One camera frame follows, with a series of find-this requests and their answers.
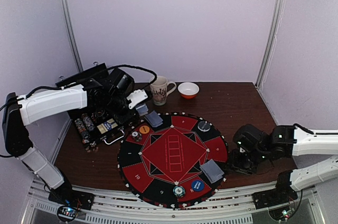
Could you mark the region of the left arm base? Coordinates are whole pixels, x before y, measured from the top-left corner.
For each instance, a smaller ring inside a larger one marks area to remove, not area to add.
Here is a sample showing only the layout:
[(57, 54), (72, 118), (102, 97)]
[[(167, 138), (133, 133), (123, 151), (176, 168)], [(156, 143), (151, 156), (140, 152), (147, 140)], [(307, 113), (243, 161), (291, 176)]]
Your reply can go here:
[(94, 194), (88, 192), (77, 191), (73, 189), (52, 189), (48, 185), (49, 197), (48, 200), (58, 203), (60, 206), (57, 208), (57, 217), (64, 223), (74, 221), (81, 210), (91, 210)]

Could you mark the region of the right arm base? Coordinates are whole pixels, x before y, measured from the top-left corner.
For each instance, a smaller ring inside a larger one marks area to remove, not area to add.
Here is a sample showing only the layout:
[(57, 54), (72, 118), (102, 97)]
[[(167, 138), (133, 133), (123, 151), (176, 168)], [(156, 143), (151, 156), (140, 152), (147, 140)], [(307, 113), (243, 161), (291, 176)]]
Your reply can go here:
[(278, 222), (287, 221), (298, 210), (295, 200), (298, 194), (292, 189), (271, 189), (252, 195), (256, 209), (268, 208), (269, 216)]

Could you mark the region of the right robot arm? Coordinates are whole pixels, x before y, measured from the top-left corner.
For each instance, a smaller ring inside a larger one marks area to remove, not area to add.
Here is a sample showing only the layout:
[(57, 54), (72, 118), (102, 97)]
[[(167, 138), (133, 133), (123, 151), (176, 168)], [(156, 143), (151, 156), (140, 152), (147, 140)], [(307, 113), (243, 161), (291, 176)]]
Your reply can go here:
[(252, 124), (241, 126), (233, 137), (236, 148), (229, 154), (229, 168), (254, 174), (264, 161), (301, 155), (328, 155), (311, 166), (280, 173), (271, 191), (274, 203), (283, 203), (292, 192), (337, 177), (337, 131), (310, 130), (299, 124), (276, 126), (270, 134)]

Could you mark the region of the blue small blind button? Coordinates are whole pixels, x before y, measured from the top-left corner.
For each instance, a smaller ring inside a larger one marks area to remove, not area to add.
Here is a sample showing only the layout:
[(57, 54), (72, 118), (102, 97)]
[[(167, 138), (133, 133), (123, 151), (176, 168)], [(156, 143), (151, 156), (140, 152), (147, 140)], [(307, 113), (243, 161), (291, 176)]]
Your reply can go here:
[(202, 180), (194, 180), (191, 183), (191, 190), (200, 192), (204, 190), (204, 182)]

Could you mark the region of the clear dealer button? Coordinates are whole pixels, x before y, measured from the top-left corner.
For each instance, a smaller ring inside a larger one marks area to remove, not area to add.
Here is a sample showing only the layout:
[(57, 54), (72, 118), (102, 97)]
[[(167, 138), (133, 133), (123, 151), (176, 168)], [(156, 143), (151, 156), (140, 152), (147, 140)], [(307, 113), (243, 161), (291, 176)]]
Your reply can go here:
[(198, 123), (198, 130), (201, 132), (208, 132), (211, 128), (211, 125), (207, 121), (200, 121)]

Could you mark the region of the poker chip stack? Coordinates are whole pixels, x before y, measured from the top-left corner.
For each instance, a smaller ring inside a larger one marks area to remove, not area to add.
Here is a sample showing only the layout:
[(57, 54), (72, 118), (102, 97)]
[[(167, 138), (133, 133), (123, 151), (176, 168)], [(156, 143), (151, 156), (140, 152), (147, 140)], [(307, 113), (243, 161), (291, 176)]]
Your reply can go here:
[(183, 188), (181, 185), (176, 185), (173, 188), (173, 194), (177, 197), (177, 198), (182, 198), (185, 196), (185, 188)]
[(140, 142), (142, 140), (142, 134), (138, 131), (132, 131), (131, 137), (135, 142)]

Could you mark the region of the orange big blind button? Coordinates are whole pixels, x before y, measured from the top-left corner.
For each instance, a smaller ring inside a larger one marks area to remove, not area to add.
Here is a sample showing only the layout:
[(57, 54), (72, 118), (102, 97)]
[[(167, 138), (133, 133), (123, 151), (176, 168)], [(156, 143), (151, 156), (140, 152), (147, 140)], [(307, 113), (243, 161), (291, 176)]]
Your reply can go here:
[(141, 134), (148, 134), (150, 132), (150, 128), (146, 125), (143, 125), (139, 128), (139, 132)]

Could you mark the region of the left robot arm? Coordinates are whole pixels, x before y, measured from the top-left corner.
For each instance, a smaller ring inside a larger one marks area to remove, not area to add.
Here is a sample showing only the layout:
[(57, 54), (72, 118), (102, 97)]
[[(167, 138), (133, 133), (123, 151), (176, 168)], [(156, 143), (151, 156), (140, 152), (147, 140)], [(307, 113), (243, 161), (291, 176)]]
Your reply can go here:
[(3, 111), (2, 131), (7, 158), (14, 157), (29, 167), (65, 205), (76, 200), (76, 193), (66, 176), (35, 147), (26, 129), (40, 119), (75, 109), (93, 108), (108, 111), (118, 118), (118, 125), (128, 123), (135, 115), (136, 106), (152, 99), (146, 87), (135, 89), (135, 80), (123, 68), (132, 68), (157, 74), (139, 66), (105, 64), (87, 69), (64, 80), (54, 87), (39, 86), (26, 95), (7, 95)]

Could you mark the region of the blue playing card deck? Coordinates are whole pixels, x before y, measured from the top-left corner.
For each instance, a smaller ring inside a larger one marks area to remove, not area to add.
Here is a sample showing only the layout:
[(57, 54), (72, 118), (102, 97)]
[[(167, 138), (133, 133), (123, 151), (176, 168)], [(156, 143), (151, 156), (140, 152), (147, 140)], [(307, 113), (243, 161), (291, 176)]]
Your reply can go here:
[(135, 109), (140, 116), (148, 114), (148, 107), (145, 103), (137, 105)]

